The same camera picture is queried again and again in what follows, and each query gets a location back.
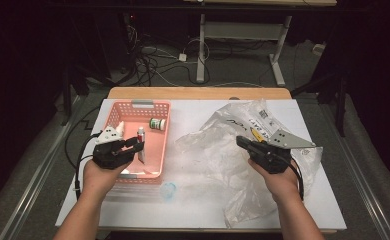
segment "crumpled plastic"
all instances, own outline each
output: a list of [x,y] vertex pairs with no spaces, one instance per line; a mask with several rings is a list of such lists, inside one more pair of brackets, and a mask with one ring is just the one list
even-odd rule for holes
[[[223,206],[224,221],[228,227],[265,216],[277,206],[264,179],[247,162],[246,150],[236,145],[236,136],[251,140],[268,139],[275,131],[290,132],[267,108],[267,100],[233,102],[218,109],[199,131],[182,136],[175,142],[181,151],[202,151],[207,158],[206,176],[224,186],[231,196]],[[300,167],[304,180],[304,196],[308,196],[314,176],[319,168],[321,147],[292,149],[291,155]]]

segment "desk leg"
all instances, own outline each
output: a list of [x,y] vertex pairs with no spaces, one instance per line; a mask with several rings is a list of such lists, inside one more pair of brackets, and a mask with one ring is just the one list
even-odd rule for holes
[[287,16],[285,19],[285,23],[282,26],[282,29],[280,31],[279,40],[277,42],[277,49],[275,54],[270,54],[270,64],[272,65],[273,73],[275,75],[276,83],[280,87],[285,86],[285,80],[283,79],[282,72],[280,71],[279,67],[279,56],[280,52],[282,51],[283,44],[285,43],[286,34],[289,30],[289,24],[291,23],[292,16]]
[[205,40],[205,14],[201,14],[201,22],[199,27],[199,54],[198,54],[198,68],[196,71],[196,82],[204,82],[204,68],[205,68],[205,52],[204,52],[204,40]]

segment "forearm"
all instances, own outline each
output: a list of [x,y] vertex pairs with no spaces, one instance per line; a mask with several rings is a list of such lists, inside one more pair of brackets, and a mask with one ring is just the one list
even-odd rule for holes
[[278,209],[284,239],[324,239],[301,199],[280,202]]
[[67,215],[54,239],[95,239],[102,201],[82,194]]

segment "desk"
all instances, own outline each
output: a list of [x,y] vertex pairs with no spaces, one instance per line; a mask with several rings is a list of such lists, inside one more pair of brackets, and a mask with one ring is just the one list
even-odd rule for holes
[[[202,4],[223,3],[223,4],[263,4],[263,5],[287,5],[299,6],[307,5],[309,7],[335,6],[336,0],[205,0]],[[277,48],[274,54],[270,54],[270,64],[273,70],[275,80],[278,86],[284,87],[285,80],[279,67],[279,56],[285,43],[286,34],[289,30],[292,16],[286,16],[282,24],[265,23],[235,23],[235,22],[208,22],[205,20],[205,14],[201,14],[200,33],[199,33],[199,57],[197,67],[196,81],[204,82],[205,69],[205,38],[232,38],[232,39],[254,39],[254,40],[277,40]]]
[[[206,187],[207,185],[188,184],[192,179],[197,179],[200,174],[193,171],[194,168],[191,168],[190,163],[188,165],[187,162],[176,159],[173,155],[176,152],[173,143],[179,137],[198,130],[211,114],[219,108],[218,106],[224,106],[232,101],[228,100],[230,97],[273,99],[270,100],[270,110],[275,117],[281,120],[294,134],[309,139],[298,105],[295,100],[290,99],[287,90],[267,88],[114,88],[108,96],[109,99],[105,100],[101,107],[93,132],[99,132],[102,129],[114,98],[119,97],[126,99],[130,97],[169,99],[171,101],[171,118],[164,160],[163,182],[173,182],[177,186],[176,194],[183,197],[176,197],[173,201],[167,201],[161,198],[161,186],[158,185],[137,185],[134,187],[137,192],[134,191],[131,195],[129,195],[129,192],[124,193],[120,187],[113,188],[102,205],[100,228],[116,231],[279,231],[277,211],[263,218],[241,222],[234,228],[228,229],[223,218],[223,205],[217,200],[220,197],[220,191],[204,188],[201,189],[204,194],[196,194],[200,193],[200,187]],[[185,111],[188,107],[191,108],[189,114]],[[296,124],[287,125],[285,119],[291,119]],[[198,125],[188,125],[184,124],[185,122],[196,122]],[[94,144],[89,143],[84,155],[90,154],[93,147]],[[73,187],[73,183],[70,184],[67,197],[56,222],[57,226],[62,224],[76,202]],[[319,168],[316,174],[316,180],[309,196],[314,197],[306,197],[306,207],[322,231],[334,232],[346,228],[322,167]]]

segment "human hand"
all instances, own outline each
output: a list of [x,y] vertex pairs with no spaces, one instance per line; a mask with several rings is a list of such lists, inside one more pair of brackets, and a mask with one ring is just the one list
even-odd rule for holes
[[88,196],[94,201],[102,202],[105,195],[114,186],[118,175],[130,165],[124,164],[116,169],[100,168],[93,160],[89,160],[83,171],[82,196]]
[[[248,163],[263,176],[266,186],[272,193],[276,203],[279,204],[293,199],[301,201],[298,193],[297,176],[289,167],[283,173],[270,174],[252,159],[248,159]],[[294,161],[291,161],[291,163],[295,168],[297,167]]]

